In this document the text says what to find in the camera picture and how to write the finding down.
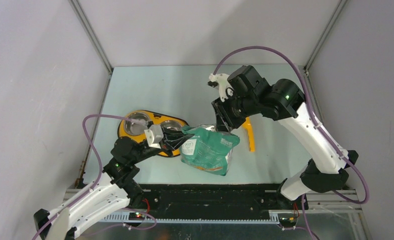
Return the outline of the green white pet food bag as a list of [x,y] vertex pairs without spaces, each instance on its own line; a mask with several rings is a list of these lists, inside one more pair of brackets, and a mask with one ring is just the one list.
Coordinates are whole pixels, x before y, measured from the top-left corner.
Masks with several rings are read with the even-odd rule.
[[182,163],[213,175],[228,173],[239,136],[217,131],[214,125],[184,126],[181,131],[192,135],[179,149]]

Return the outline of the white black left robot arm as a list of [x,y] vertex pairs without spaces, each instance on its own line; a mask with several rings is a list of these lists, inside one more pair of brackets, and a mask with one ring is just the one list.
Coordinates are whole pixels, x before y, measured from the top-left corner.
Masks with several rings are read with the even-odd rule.
[[143,190],[134,181],[138,163],[166,153],[172,156],[193,134],[154,124],[136,142],[119,137],[111,150],[112,159],[100,168],[97,178],[53,210],[38,210],[33,218],[37,233],[33,239],[74,240],[111,213],[127,207],[138,208]]

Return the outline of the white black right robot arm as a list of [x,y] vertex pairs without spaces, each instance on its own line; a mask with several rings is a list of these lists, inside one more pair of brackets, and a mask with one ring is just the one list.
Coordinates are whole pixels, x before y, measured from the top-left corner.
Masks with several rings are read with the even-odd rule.
[[246,119],[261,114],[278,122],[304,146],[311,158],[306,167],[281,184],[276,204],[289,209],[296,199],[309,191],[326,193],[342,189],[349,178],[346,168],[359,155],[342,148],[322,129],[317,117],[308,111],[305,95],[298,85],[282,78],[270,85],[251,65],[243,65],[232,74],[210,74],[208,85],[217,88],[219,97],[211,105],[216,115],[216,128],[231,132]]

